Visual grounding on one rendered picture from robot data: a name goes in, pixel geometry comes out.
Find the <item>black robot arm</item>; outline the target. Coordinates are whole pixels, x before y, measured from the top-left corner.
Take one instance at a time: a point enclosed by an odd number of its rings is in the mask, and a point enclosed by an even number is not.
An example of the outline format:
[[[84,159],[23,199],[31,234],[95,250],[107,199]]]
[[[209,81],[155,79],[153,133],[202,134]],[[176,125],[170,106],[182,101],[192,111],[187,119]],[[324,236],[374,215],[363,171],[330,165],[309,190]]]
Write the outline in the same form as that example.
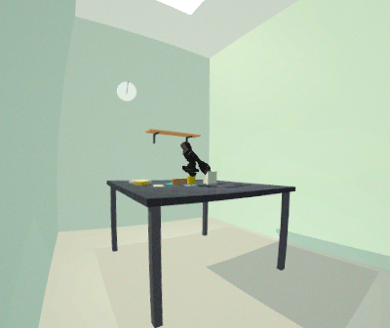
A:
[[[197,162],[199,165],[200,170],[206,175],[208,171],[211,171],[211,167],[208,163],[205,163],[204,161],[201,161],[201,159],[195,154],[195,152],[192,150],[192,147],[189,142],[183,142],[181,144],[181,148],[183,149],[183,156],[188,162]],[[189,169],[189,165],[182,166],[182,170],[185,171],[185,169]]]

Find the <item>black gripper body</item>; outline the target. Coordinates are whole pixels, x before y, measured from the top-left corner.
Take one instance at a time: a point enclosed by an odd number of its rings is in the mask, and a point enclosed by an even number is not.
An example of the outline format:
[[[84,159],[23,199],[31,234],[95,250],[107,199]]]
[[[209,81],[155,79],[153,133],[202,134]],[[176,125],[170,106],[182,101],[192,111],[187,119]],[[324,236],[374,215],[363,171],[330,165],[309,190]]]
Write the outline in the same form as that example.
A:
[[[189,172],[189,173],[199,172],[199,169],[196,169],[196,162],[189,162],[188,165],[189,165],[189,169],[185,169],[185,172]]]

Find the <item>tan wooden plank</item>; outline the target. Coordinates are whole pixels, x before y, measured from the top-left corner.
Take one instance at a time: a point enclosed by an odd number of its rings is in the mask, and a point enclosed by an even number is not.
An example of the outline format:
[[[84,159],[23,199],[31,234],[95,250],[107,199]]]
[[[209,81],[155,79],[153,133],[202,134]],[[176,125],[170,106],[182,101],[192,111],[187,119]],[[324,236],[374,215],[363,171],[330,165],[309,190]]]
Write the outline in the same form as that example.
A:
[[[187,185],[187,179],[172,179],[172,185]]]

